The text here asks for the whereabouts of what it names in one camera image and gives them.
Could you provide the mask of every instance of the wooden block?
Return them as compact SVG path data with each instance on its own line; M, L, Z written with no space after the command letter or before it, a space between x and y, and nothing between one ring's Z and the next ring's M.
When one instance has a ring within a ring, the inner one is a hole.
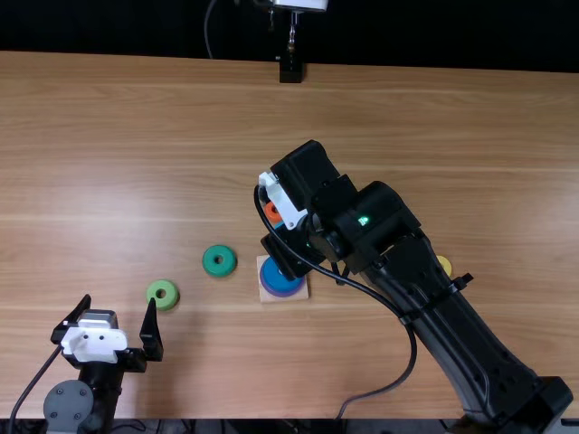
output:
M304 278L304 283L301 285L301 288L295 294L292 294L289 297L276 297L273 294L270 294L266 288L263 287L261 284L260 279L260 271L263 262L265 262L270 256L263 255L257 257L257 284L260 289L260 301L262 303L275 303L280 301L296 301L296 300L307 300L309 298L309 291L308 291L308 278Z

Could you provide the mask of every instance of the black cable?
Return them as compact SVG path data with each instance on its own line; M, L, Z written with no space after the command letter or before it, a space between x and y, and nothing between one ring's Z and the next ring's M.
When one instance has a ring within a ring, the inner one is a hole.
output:
M205 48L207 49L207 55L209 59L214 57L213 53L211 52L211 46L209 45L209 17L211 16L211 11L213 11L215 3L217 0L210 0L209 5L207 6L207 10L205 11L205 18L203 19L203 36L205 40Z
M110 430L110 432L116 431L117 429L121 429L121 428L132 428L132 429L136 429L137 431L140 431L140 432L145 432L147 430L147 425L145 425L142 420L133 419L133 420L131 420L131 422L139 423L140 427L136 427L132 423L122 423L120 425L113 427Z
M57 345L57 347L54 349L52 354L48 357L46 362L44 362L44 364L41 366L38 373L36 373L36 375L34 376L32 381L26 386L26 389L24 389L24 392L22 392L22 395L20 395L20 398L18 398L18 401L16 402L14 408L12 409L12 413L10 413L10 421L8 422L8 434L14 434L14 425L16 422L16 413L18 413L18 411L20 410L20 407L22 406L24 400L26 399L26 397L28 396L30 391L33 389L33 387L36 385L36 383L38 383L38 381L44 375L46 370L50 367L52 362L54 362L54 359L56 359L56 357L58 357L58 354L61 352L61 349L62 349L62 347L60 345Z
M404 369L403 373L396 380L394 380L393 382L384 387L381 387L380 389L376 389L375 391L366 392L359 395L354 395L345 400L344 403L342 404L342 408L340 409L340 412L338 413L336 419L338 420L342 419L342 416L344 415L344 411L346 411L346 407L348 406L348 404L354 401L363 400L364 398L369 398L371 396L376 396L381 393L392 391L400 384L405 382L406 379L410 376L410 374L414 369L414 365L416 364L416 354L418 350L416 347L416 337L414 336L413 330L408 325L405 325L404 329L406 330L406 333L408 334L408 339L410 340L410 359L408 360L408 364L406 365L406 369Z
M187 433L195 433L195 424L196 424L197 420L193 419L193 420L189 420L189 423L187 423L187 421L185 419L181 419L181 423L183 424L183 426L185 427L185 431Z
M267 228L268 232L271 234L271 236L273 238L276 239L276 241L285 250L287 250L290 254L292 254L297 259L301 260L304 264L311 267L315 271L318 271L321 274L328 276L329 278L332 278L336 281L343 282L343 283L349 285L350 287L356 288L356 289L364 292L365 294L367 294L368 296L370 296L374 300L376 300L379 303L382 303L384 306L386 306L393 314L396 315L396 317L400 318L402 316L402 312L400 311L400 309L398 309L398 307L395 306L386 297L378 294L377 292L374 292L371 288L369 288L365 285L362 285L361 283L358 283L355 280L340 276L339 274L333 273L329 269L325 269L323 267L320 267L318 264L316 264L316 263L312 262L311 260L301 256L294 249L292 249L288 245L288 243L285 240L283 240L281 238L281 236L275 231L273 226L271 226L270 221L268 220L268 218L265 215L265 212L261 208L259 191L260 191L260 187L258 185L256 185L255 189L253 190L253 202L255 204L255 209L257 210L257 213L260 215L261 221L263 222L263 224ZM406 365L406 369L404 369L402 374L396 380L391 382L390 384L388 384L384 387L381 387L380 389L376 389L374 391L371 391L371 392L362 393L359 395L354 395L354 396L348 398L347 400L345 400L344 403L342 404L342 407L340 408L340 411L339 411L337 417L336 417L337 420L340 420L342 418L342 416L344 415L344 411L346 411L346 407L350 403L352 403L354 401L358 401L358 400L363 400L364 398L369 398L371 396L376 396L380 393L389 392L389 391L395 389L396 387L398 387L400 384L402 384L410 376L410 374L412 373L412 371L414 369L414 365L416 364L416 355L417 355L418 349L417 349L417 345L416 345L416 337L414 336L414 332L411 329L411 327L409 325L403 325L403 327L406 330L406 333L408 334L408 339L410 341L410 358L408 359L408 364Z

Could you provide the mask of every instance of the wooden table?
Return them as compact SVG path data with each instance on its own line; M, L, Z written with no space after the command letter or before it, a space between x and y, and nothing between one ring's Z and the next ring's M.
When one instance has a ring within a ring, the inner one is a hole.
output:
M329 418L404 368L407 337L368 297L309 276L306 302L260 304L257 175L310 138L358 187L389 183L467 299L539 374L579 391L579 76L0 53L0 416L85 293L133 345L145 289L171 278L165 360L127 374L117 417ZM237 270L208 277L210 245ZM20 412L76 378L59 358ZM419 348L410 380L347 417L452 418ZM565 414L579 417L579 401Z

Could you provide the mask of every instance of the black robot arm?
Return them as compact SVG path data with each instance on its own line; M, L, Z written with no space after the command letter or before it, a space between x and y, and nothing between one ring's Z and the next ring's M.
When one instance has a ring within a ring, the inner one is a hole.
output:
M143 373L163 360L157 307L151 298L141 326L143 348L130 348L117 315L90 308L90 296L52 331L51 341L80 371L78 380L54 386L44 400L47 434L107 434L114 420L125 373Z
M286 223L276 232L287 245L316 264L344 261L394 302L460 397L465 416L451 432L544 432L573 400L561 378L538 377L493 335L461 294L472 276L446 275L420 223L388 185L358 192L315 141L262 174L260 185ZM271 234L262 244L287 278L310 270Z

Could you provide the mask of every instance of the black background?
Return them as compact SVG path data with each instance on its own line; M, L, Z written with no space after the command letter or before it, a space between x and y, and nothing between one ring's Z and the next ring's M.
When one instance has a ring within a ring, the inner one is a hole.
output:
M288 36L288 15L252 0L217 0L214 56L269 60ZM0 49L204 58L208 0L2 0ZM308 62L579 71L579 0L329 0L302 15Z

